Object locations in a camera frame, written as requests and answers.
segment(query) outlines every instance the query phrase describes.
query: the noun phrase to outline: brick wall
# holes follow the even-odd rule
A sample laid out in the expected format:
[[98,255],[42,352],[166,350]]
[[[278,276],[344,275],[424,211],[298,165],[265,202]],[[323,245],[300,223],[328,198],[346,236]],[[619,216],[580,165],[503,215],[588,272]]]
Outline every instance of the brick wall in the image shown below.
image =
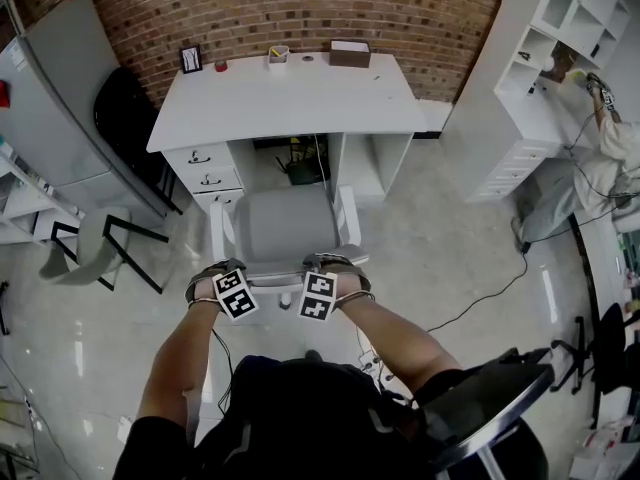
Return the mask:
[[[27,0],[36,19],[60,0]],[[499,0],[94,0],[113,48],[160,104],[179,69],[178,48],[200,44],[205,63],[328,48],[366,39],[396,56],[418,98],[456,97]]]

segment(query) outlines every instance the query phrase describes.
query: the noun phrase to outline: gray chair seat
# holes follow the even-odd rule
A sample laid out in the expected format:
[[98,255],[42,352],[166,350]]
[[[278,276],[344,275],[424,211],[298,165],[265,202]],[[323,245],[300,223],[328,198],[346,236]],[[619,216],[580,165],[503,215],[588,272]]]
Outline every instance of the gray chair seat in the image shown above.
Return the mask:
[[333,209],[322,186],[249,194],[234,214],[238,257],[247,263],[295,260],[340,246]]

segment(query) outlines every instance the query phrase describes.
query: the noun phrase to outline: white chair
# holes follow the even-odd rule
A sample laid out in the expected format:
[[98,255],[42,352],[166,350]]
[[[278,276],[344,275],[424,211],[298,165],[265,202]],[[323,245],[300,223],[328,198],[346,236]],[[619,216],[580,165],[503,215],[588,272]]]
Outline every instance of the white chair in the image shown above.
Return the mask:
[[[76,254],[64,245],[59,230],[78,235]],[[75,228],[54,222],[51,231],[51,250],[40,278],[52,284],[85,286],[98,281],[113,291],[114,287],[102,276],[114,272],[127,263],[151,288],[162,293],[162,288],[127,253],[130,233],[167,243],[169,239],[131,223],[131,212],[126,208],[102,208],[88,213]],[[78,268],[69,269],[65,256]]]
[[369,259],[359,247],[350,186],[338,187],[333,204],[321,185],[302,185],[245,195],[233,216],[214,202],[210,215],[214,260],[242,261],[251,291],[279,294],[283,309],[290,307],[291,294],[302,290],[302,261],[309,254],[340,254],[354,265]]

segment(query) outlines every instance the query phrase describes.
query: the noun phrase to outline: white wall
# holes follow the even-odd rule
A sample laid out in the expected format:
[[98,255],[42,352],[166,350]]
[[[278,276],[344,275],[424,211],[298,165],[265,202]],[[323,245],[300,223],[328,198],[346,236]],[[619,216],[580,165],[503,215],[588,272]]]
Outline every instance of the white wall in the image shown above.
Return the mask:
[[640,121],[640,0],[624,1],[631,21],[602,74],[622,120]]

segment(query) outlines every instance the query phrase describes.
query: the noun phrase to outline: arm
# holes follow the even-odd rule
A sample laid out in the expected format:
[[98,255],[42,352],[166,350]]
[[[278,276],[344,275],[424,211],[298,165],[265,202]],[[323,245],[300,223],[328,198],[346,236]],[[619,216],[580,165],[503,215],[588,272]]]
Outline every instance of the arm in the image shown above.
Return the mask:
[[[339,275],[338,297],[360,289],[357,276]],[[362,329],[387,368],[414,394],[437,373],[461,368],[427,332],[368,297],[349,301],[341,309]]]
[[[196,298],[210,297],[204,282],[196,285]],[[167,338],[156,354],[142,395],[138,418],[159,416],[187,427],[187,401],[184,391],[202,389],[209,361],[211,329],[220,306],[198,302]]]

